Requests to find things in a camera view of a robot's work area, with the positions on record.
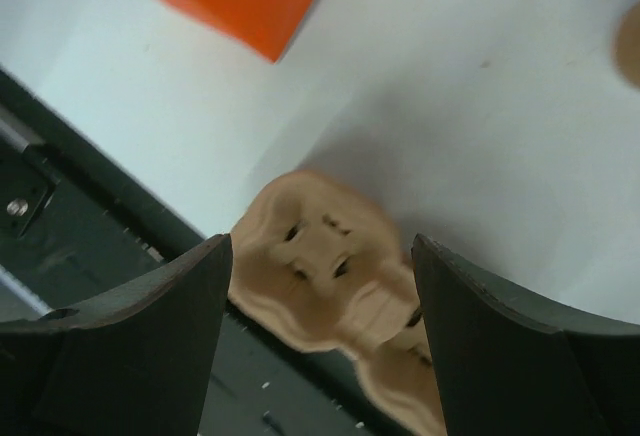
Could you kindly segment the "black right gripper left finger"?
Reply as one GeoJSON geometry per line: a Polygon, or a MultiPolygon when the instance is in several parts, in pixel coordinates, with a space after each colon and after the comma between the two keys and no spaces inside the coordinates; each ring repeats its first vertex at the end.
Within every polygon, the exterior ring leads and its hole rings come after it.
{"type": "Polygon", "coordinates": [[[36,320],[1,326],[5,435],[194,435],[230,283],[231,238],[36,320]]]}

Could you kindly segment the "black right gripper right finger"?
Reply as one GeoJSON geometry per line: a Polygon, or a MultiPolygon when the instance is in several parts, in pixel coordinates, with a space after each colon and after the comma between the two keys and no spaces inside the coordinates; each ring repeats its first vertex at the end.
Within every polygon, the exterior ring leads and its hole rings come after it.
{"type": "Polygon", "coordinates": [[[639,328],[417,235],[414,275],[451,435],[635,435],[639,328]]]}

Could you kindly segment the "brown pulp cup carrier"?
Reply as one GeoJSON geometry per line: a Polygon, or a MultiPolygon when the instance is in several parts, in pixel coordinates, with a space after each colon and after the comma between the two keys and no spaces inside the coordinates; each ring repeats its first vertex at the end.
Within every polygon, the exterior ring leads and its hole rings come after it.
{"type": "Polygon", "coordinates": [[[340,352],[411,433],[445,433],[413,268],[376,204],[293,171],[257,194],[231,238],[229,297],[245,315],[297,351],[340,352]]]}

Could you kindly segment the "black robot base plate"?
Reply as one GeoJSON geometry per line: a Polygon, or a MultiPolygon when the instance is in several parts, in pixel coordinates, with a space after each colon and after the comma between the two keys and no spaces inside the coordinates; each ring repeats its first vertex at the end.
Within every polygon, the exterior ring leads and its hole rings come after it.
{"type": "MultiPolygon", "coordinates": [[[[1,315],[76,303],[201,237],[8,74],[1,77],[1,315]]],[[[398,435],[347,359],[301,354],[236,307],[223,315],[203,435],[398,435]]]]}

